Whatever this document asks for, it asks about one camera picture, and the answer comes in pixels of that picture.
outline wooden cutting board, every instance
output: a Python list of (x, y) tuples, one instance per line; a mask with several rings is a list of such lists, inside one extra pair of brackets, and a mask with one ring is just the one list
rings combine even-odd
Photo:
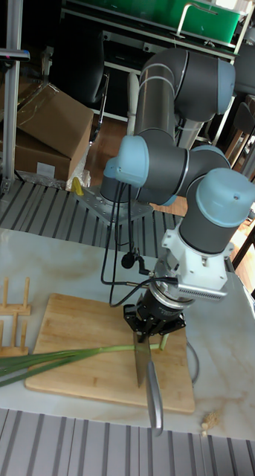
[[(122, 344), (133, 344), (122, 307), (52, 294), (34, 353)], [(164, 409), (190, 414), (195, 403), (186, 348), (186, 333), (181, 329), (170, 335), (164, 351), (152, 351), (152, 359)], [(135, 353), (131, 351), (106, 353), (49, 370), (30, 377), (25, 386), (41, 392), (146, 407), (146, 385), (138, 388)]]

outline metal grate floor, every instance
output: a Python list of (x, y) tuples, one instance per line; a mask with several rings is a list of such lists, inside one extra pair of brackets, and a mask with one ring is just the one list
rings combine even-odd
[[(161, 212), (134, 220), (135, 246), (158, 257), (178, 220)], [(0, 228), (100, 247), (107, 232), (72, 193), (20, 181), (0, 200)], [(122, 225), (120, 242), (127, 240)], [(152, 438), (146, 428), (0, 409), (0, 476), (41, 475), (255, 476), (255, 442), (171, 431)]]
[[(133, 220), (134, 241), (141, 254), (158, 257), (163, 253), (161, 238), (166, 229), (175, 227), (178, 220), (175, 215), (156, 211)], [(88, 209), (82, 208), (73, 193), (20, 181), (16, 181), (9, 195), (0, 201), (0, 228), (85, 245), (105, 247), (106, 244), (107, 226)], [(128, 241), (127, 225), (120, 226), (119, 235), (119, 243)], [(109, 247), (114, 248), (113, 236)], [(119, 249), (128, 251), (128, 245)]]
[(0, 409), (0, 476), (255, 476), (255, 442)]

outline cardboard box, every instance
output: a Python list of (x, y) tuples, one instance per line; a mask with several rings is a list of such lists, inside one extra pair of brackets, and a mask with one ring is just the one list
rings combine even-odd
[(17, 126), (71, 159), (72, 174), (88, 147), (93, 111), (47, 84), (18, 112)]
[[(3, 79), (3, 73), (0, 72), (0, 122), (4, 119), (4, 82), (1, 84)], [(26, 77), (19, 78), (19, 98), (18, 98), (18, 106), (19, 104), (23, 103), (27, 100), (32, 94), (37, 91), (37, 89), (41, 87), (41, 82), (35, 81), (35, 83), (31, 80), (29, 81)]]
[[(0, 126), (0, 152), (2, 152), (3, 131)], [(56, 180), (67, 181), (71, 175), (71, 159), (49, 146), (17, 129), (16, 170), (38, 173)]]

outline tabletop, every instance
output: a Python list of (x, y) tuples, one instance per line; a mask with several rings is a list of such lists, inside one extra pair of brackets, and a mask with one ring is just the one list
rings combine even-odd
[[(103, 255), (102, 248), (0, 228), (0, 302), (5, 276), (10, 278), (8, 302), (22, 300), (25, 277), (30, 277), (32, 313), (27, 318), (26, 340), (30, 351), (50, 293), (108, 302), (109, 287), (100, 282)], [(110, 251), (109, 271), (112, 260), (113, 251)], [(153, 268), (154, 264), (154, 258), (146, 258), (147, 268)], [(117, 278), (142, 280), (135, 267), (129, 271), (118, 268)], [(186, 312), (187, 337), (198, 353), (201, 366), (194, 387), (196, 411), (192, 415), (165, 413), (164, 427), (198, 433), (203, 416), (219, 411), (220, 424), (213, 434), (255, 440), (255, 304), (235, 274), (228, 274), (227, 287), (228, 296), (223, 301), (196, 301)], [(128, 289), (117, 286), (114, 299), (127, 292)], [(11, 318), (4, 317), (4, 345), (9, 343), (10, 326)], [(193, 373), (191, 354), (188, 360)], [(0, 388), (0, 408), (149, 425), (146, 409), (37, 393), (26, 390), (22, 382)]]

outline green storage bin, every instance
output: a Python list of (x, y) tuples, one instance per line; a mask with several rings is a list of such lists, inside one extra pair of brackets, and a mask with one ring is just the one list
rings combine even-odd
[[(177, 30), (184, 6), (188, 2), (186, 0), (88, 0), (87, 3)], [(211, 15), (190, 6), (182, 30), (230, 43), (239, 21), (239, 13), (202, 1), (192, 1), (192, 3), (208, 11), (217, 12), (217, 15)]]
[[(171, 2), (169, 23), (171, 27), (178, 27), (186, 3), (187, 1), (185, 0), (173, 0)], [(216, 12), (217, 15), (211, 15), (210, 13), (200, 11), (197, 8), (190, 6), (182, 30), (230, 43), (239, 21), (239, 13), (216, 7), (215, 5), (203, 3), (201, 1), (192, 1), (191, 3), (206, 8), (208, 11)]]

